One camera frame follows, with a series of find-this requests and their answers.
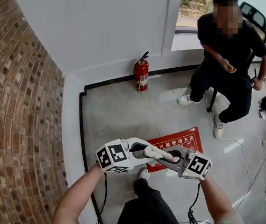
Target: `black t-shirt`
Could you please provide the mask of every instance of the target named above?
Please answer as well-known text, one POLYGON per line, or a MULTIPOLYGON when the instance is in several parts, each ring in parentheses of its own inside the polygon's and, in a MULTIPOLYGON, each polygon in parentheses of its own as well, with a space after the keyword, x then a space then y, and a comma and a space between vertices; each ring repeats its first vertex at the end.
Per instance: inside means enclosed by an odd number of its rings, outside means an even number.
POLYGON ((205 14, 197 21, 198 39, 210 46, 215 52, 227 59, 237 69, 237 72, 247 73, 247 60, 251 50, 256 56, 266 55, 266 45, 259 34, 248 21, 243 20, 243 27, 232 38, 227 38, 218 32, 213 23, 213 14, 205 14))

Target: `forearm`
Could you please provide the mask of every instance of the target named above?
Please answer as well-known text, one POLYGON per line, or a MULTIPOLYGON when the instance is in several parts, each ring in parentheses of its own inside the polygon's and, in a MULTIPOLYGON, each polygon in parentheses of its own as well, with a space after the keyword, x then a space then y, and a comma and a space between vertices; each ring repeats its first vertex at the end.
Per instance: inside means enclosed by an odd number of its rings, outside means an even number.
POLYGON ((228 197, 211 176, 207 176, 204 181, 201 181, 201 188, 206 199, 208 211, 215 223, 234 213, 228 197))
POLYGON ((208 52, 212 57, 214 57, 214 59, 216 61, 218 61, 220 63, 220 61, 223 59, 223 57, 219 53, 215 52, 213 50, 213 48, 211 48, 209 45, 206 45, 206 44, 204 44, 202 42, 200 42, 200 44, 202 45, 202 47, 204 48, 204 50, 206 52, 208 52))
POLYGON ((60 199, 53 217, 53 224, 77 223, 79 214, 85 208, 95 185, 103 176, 97 163, 78 179, 60 199))
POLYGON ((259 69, 259 75, 257 78, 259 80, 264 80, 265 77, 266 77, 266 56, 262 58, 260 69, 259 69))

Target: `black baseboard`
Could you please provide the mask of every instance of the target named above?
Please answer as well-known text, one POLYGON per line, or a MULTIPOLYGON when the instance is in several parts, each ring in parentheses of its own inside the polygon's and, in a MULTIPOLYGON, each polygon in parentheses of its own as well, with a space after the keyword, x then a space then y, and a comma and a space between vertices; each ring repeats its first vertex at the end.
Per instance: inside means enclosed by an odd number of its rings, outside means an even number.
MULTIPOLYGON (((82 98, 85 95, 87 95, 86 89, 84 89, 84 91, 79 94, 79 125, 80 125, 80 137, 81 137, 81 146, 82 146, 82 156, 83 156, 83 162, 84 162, 85 172, 87 173, 88 172, 88 165, 87 165, 87 157, 86 157, 86 150, 85 150, 84 126, 83 126, 83 110, 82 110, 82 107, 83 107, 83 100, 82 100, 82 98)), ((93 207, 94 207, 96 216, 97 216, 97 218, 99 220, 99 223, 100 224, 104 224, 103 223, 103 220, 101 218, 100 211, 99 211, 99 207, 98 207, 98 205, 96 203, 96 199, 95 199, 95 196, 94 196, 94 193, 93 192, 91 194, 91 201, 92 201, 92 204, 93 204, 93 207)))
MULTIPOLYGON (((154 75, 161 75, 165 73, 172 73, 172 72, 178 72, 178 71, 185 71, 185 70, 195 70, 199 65, 188 65, 188 66, 180 66, 180 67, 174 67, 174 68, 168 68, 168 69, 162 69, 162 70, 153 70, 148 73, 149 76, 154 76, 154 75)), ((94 84, 88 84, 85 85, 86 90, 101 87, 104 85, 108 84, 114 84, 114 83, 119 83, 127 80, 134 80, 134 76, 126 76, 126 77, 119 77, 111 80, 106 80, 94 84)))

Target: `red fire extinguisher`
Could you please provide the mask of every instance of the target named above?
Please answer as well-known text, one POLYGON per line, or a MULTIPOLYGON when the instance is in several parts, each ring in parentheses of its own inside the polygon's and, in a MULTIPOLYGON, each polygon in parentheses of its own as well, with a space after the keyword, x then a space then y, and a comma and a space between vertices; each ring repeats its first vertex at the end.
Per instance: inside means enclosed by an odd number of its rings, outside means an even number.
POLYGON ((134 76, 137 84, 137 91, 147 90, 148 83, 148 62, 145 60, 148 58, 148 51, 141 57, 141 59, 135 64, 134 76))

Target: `sleeve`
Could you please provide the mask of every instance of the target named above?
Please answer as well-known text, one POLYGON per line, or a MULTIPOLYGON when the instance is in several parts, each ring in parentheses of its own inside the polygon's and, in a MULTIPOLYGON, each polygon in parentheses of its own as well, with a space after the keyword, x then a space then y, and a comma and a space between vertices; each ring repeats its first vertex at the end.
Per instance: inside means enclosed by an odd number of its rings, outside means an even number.
POLYGON ((266 44, 259 36, 258 32, 253 26, 249 26, 249 42, 250 47, 254 54, 258 57, 263 57, 266 55, 266 44))
POLYGON ((239 215, 233 213, 232 215, 222 219, 217 224, 244 224, 244 222, 243 222, 242 218, 239 215))
POLYGON ((206 45, 210 45, 211 39, 210 34, 211 32, 208 31, 208 24, 206 24, 205 19, 203 17, 200 17, 197 20, 197 37, 199 41, 206 45))

